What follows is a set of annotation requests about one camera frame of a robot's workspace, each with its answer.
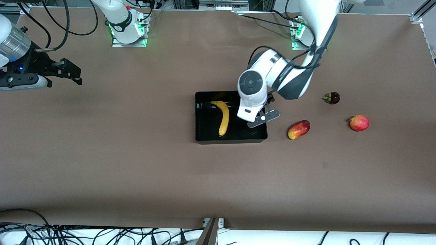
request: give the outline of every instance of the brown tabletop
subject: brown tabletop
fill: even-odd
[[[63,9],[52,12],[65,22]],[[92,29],[91,9],[70,12],[72,31]],[[63,31],[44,9],[31,14],[58,45]],[[436,229],[436,69],[407,15],[339,15],[306,94],[275,95],[281,116],[267,140],[199,145],[195,92],[236,90],[257,46],[298,54],[289,29],[228,11],[165,11],[147,48],[111,48],[99,14],[95,33],[49,54],[78,65],[82,86],[53,78],[52,88],[1,93],[1,209],[33,208],[56,224],[194,227],[214,216],[237,229]],[[45,44],[30,19],[18,25]],[[320,99],[331,91],[336,105]],[[368,130],[348,127],[356,114]],[[303,119],[310,132],[287,139]],[[41,222],[19,216],[3,219]]]

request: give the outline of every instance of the red apple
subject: red apple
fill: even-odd
[[[298,137],[305,135],[310,129],[310,122],[307,120],[296,122],[288,130],[288,137],[295,140]]]
[[[353,116],[350,119],[350,127],[357,132],[363,131],[369,127],[369,120],[364,115]]]

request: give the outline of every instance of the black tray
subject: black tray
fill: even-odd
[[[211,101],[224,101],[230,112],[227,133],[220,138],[222,112]],[[240,97],[238,91],[195,93],[195,141],[199,144],[259,143],[268,138],[266,123],[254,128],[237,117]]]

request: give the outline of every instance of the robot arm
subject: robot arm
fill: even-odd
[[[268,87],[285,99],[298,99],[306,92],[313,71],[336,29],[339,3],[339,0],[299,0],[301,13],[314,36],[312,46],[301,66],[273,49],[257,54],[238,80],[238,93],[241,97],[239,118],[248,122],[268,121],[256,119],[266,103]]]
[[[108,19],[114,37],[123,44],[131,44],[143,36],[144,14],[128,8],[122,0],[92,0]]]
[[[0,91],[51,87],[47,76],[69,78],[81,85],[81,70],[67,59],[55,62],[29,36],[0,14]]]

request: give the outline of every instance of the yellow banana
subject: yellow banana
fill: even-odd
[[[225,132],[227,132],[227,127],[228,127],[228,117],[229,117],[228,107],[226,103],[222,101],[212,101],[211,104],[215,105],[222,111],[222,121],[221,121],[221,125],[219,126],[218,135],[220,137],[223,137],[225,135]]]

